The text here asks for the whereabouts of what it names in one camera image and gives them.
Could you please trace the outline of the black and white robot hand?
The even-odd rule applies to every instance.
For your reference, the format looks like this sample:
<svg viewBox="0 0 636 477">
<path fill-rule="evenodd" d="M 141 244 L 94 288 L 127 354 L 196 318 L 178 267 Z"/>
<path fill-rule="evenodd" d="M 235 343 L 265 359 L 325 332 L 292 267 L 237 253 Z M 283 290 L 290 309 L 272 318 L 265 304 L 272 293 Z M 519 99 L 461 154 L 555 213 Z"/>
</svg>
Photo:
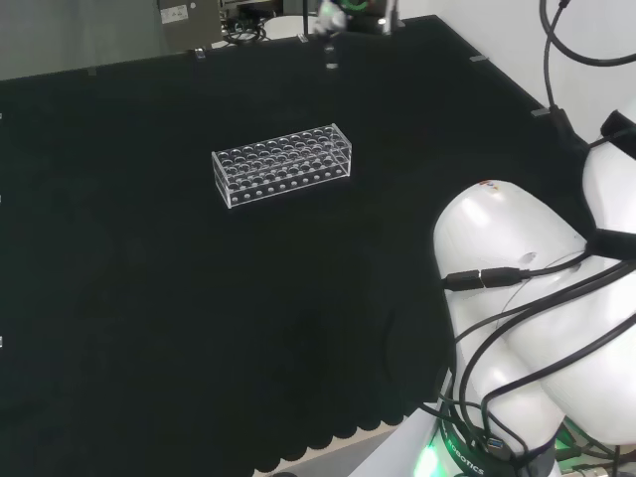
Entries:
<svg viewBox="0 0 636 477">
<path fill-rule="evenodd" d="M 400 24 L 396 0 L 322 1 L 315 31 L 320 35 L 390 35 Z"/>
</svg>

